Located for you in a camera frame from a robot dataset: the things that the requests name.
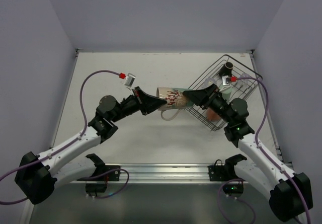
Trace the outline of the mint green cup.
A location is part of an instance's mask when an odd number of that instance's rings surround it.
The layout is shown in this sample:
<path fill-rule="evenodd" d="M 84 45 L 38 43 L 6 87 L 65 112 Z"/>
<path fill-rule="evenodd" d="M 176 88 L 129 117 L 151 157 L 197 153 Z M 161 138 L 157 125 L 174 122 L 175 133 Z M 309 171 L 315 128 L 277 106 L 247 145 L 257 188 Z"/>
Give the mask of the mint green cup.
<path fill-rule="evenodd" d="M 227 86 L 227 87 L 225 87 L 225 86 L 221 86 L 221 87 L 219 88 L 219 91 L 221 92 L 223 99 L 224 99 L 226 102 L 229 102 L 229 100 L 230 100 L 230 96 L 231 96 L 231 91 L 232 91 L 231 86 Z"/>

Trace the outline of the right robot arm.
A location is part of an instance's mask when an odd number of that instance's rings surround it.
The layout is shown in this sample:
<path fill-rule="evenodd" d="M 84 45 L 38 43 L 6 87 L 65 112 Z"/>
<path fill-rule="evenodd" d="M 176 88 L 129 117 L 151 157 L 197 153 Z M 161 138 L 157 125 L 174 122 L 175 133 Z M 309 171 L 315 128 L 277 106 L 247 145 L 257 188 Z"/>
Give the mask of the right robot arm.
<path fill-rule="evenodd" d="M 201 90 L 186 90 L 183 95 L 202 109 L 211 109 L 227 126 L 224 133 L 228 141 L 247 155 L 233 165 L 238 178 L 251 184 L 269 202 L 274 215 L 283 222 L 301 214 L 311 223 L 309 210 L 313 207 L 310 179 L 297 174 L 272 154 L 258 134 L 246 121 L 248 105 L 240 98 L 228 103 L 216 85 Z"/>

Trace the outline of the pink ceramic mug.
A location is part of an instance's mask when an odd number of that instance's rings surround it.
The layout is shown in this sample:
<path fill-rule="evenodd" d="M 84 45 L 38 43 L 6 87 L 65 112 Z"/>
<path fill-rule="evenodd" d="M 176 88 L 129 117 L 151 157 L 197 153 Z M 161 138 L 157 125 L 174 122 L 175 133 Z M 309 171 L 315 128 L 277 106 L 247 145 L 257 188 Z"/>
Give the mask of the pink ceramic mug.
<path fill-rule="evenodd" d="M 210 108 L 207 109 L 206 118 L 211 122 L 219 121 L 221 119 L 221 117 Z"/>

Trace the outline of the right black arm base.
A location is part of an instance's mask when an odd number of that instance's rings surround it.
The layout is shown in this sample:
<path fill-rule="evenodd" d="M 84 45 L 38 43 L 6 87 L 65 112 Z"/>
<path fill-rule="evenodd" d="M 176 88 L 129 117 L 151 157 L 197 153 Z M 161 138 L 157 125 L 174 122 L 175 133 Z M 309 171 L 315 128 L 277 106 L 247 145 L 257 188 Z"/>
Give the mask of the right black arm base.
<path fill-rule="evenodd" d="M 229 157 L 224 162 L 220 159 L 217 159 L 214 164 L 208 166 L 209 180 L 226 182 L 229 180 L 238 179 L 234 168 L 239 162 L 245 160 L 247 160 L 247 158 L 242 154 Z M 239 181 L 236 184 L 228 183 L 225 184 L 221 190 L 228 196 L 239 197 L 244 192 L 244 184 L 243 181 Z"/>

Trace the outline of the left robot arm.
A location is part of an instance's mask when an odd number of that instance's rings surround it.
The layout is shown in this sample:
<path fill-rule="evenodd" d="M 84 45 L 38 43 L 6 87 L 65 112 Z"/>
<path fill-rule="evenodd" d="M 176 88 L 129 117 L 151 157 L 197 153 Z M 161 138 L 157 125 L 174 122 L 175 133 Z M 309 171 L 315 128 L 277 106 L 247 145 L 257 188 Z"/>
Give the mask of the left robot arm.
<path fill-rule="evenodd" d="M 32 204 L 47 199 L 60 181 L 55 175 L 83 152 L 105 142 L 118 129 L 115 122 L 136 112 L 148 115 L 167 102 L 135 87 L 132 95 L 118 102 L 111 95 L 104 96 L 96 108 L 94 118 L 69 140 L 51 150 L 35 155 L 23 155 L 15 176 L 15 183 Z"/>

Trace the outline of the small clear glass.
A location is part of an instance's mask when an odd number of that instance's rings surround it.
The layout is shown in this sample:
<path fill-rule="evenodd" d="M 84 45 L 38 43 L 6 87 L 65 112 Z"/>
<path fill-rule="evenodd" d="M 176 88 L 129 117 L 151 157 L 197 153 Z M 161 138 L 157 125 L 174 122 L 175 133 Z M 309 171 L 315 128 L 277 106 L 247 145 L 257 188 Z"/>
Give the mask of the small clear glass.
<path fill-rule="evenodd" d="M 251 76 L 247 73 L 243 73 L 240 75 L 240 77 L 237 80 L 236 87 L 240 90 L 246 90 L 248 88 L 248 83 Z"/>

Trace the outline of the large clear plastic cup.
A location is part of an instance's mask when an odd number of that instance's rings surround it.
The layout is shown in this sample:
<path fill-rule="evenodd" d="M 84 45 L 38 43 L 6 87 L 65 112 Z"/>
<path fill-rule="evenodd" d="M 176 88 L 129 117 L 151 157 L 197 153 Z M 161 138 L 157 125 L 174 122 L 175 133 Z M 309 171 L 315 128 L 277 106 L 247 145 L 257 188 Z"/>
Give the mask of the large clear plastic cup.
<path fill-rule="evenodd" d="M 206 78 L 204 83 L 203 83 L 203 87 L 207 88 L 207 87 L 211 86 L 212 84 L 216 84 L 216 79 L 214 79 L 214 78 Z"/>

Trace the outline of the beige floral mug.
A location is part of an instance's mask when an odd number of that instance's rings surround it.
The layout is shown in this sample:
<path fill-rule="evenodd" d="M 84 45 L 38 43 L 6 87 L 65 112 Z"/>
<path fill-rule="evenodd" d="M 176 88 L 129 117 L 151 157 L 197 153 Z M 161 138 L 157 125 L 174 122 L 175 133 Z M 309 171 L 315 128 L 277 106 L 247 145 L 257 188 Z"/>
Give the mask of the beige floral mug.
<path fill-rule="evenodd" d="M 166 104 L 161 106 L 158 110 L 160 111 L 160 116 L 164 121 L 172 121 L 177 115 L 187 108 L 192 108 L 194 103 L 184 96 L 183 92 L 188 89 L 184 88 L 169 88 L 169 87 L 158 87 L 156 89 L 156 96 L 166 100 Z M 176 110 L 172 117 L 166 118 L 164 113 L 166 111 Z"/>

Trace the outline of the black mug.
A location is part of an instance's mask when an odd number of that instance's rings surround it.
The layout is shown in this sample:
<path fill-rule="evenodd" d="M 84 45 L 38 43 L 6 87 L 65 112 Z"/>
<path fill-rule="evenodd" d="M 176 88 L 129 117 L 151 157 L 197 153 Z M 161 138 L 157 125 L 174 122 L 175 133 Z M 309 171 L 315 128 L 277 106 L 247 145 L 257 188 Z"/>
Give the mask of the black mug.
<path fill-rule="evenodd" d="M 233 64 L 231 62 L 226 62 L 219 70 L 218 75 L 232 77 Z"/>

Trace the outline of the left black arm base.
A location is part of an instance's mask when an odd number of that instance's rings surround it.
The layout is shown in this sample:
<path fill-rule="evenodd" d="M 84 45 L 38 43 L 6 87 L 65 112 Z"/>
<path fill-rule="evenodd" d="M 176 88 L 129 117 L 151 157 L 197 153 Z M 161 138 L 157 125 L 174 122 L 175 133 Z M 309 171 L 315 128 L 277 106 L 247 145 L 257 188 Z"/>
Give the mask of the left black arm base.
<path fill-rule="evenodd" d="M 102 199 L 99 193 L 107 190 L 109 181 L 119 181 L 121 166 L 106 165 L 96 154 L 88 154 L 86 158 L 94 164 L 94 172 L 90 176 L 81 177 L 77 181 L 101 181 L 103 184 L 86 184 L 85 191 L 91 197 Z"/>

